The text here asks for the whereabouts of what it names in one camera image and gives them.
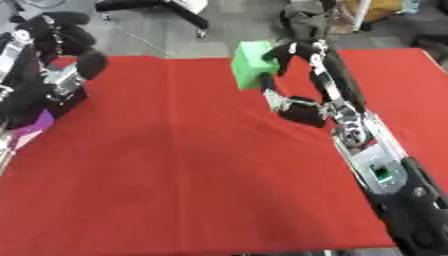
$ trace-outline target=purple object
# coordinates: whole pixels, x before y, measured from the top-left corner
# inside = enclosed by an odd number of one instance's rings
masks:
[[[37,137],[41,132],[54,124],[54,118],[47,110],[42,111],[36,123],[14,131],[17,138],[17,148],[21,148]]]

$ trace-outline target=green block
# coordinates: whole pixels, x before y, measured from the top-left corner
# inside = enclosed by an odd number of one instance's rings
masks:
[[[241,42],[231,68],[240,90],[260,88],[261,73],[274,74],[280,69],[276,60],[266,62],[262,56],[272,49],[268,41]]]

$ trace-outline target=gray floor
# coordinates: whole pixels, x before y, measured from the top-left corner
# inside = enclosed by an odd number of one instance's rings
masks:
[[[285,0],[209,0],[203,16],[210,20],[206,38],[198,39],[195,28],[164,11],[118,11],[106,22],[94,12],[94,0],[69,0],[51,10],[80,11],[92,15],[87,26],[97,39],[97,48],[108,55],[153,55],[175,58],[231,56],[239,41],[277,40],[277,17]],[[448,18],[437,11],[435,0],[424,0],[420,13],[395,16],[374,25],[371,32],[335,37],[340,48],[406,47],[417,33],[447,33]],[[52,5],[59,0],[34,0]],[[25,16],[41,10],[26,6]],[[0,4],[0,31],[10,30],[5,5]],[[394,250],[364,250],[359,255],[398,255]]]

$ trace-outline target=red cloth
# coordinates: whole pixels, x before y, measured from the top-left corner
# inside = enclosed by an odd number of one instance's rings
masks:
[[[343,56],[370,108],[447,188],[446,74],[419,50]],[[307,70],[297,61],[279,83],[312,93]],[[257,90],[237,90],[228,59],[112,57],[87,88],[0,179],[0,255],[391,245],[329,127],[277,118]]]

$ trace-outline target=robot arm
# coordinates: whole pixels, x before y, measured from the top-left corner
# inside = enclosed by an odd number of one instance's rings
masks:
[[[44,13],[0,35],[0,173],[15,154],[17,131],[45,110],[68,109],[85,97],[83,83],[106,67],[106,57],[92,48],[95,39],[78,27],[88,21],[80,13]],[[64,55],[77,60],[53,65]]]
[[[448,254],[448,200],[380,118],[365,107],[363,95],[337,53],[319,40],[279,46],[264,57],[278,59],[284,74],[294,55],[309,61],[310,79],[322,102],[285,97],[276,90],[273,78],[262,74],[262,93],[271,110],[316,127],[331,119],[337,150],[402,253]]]

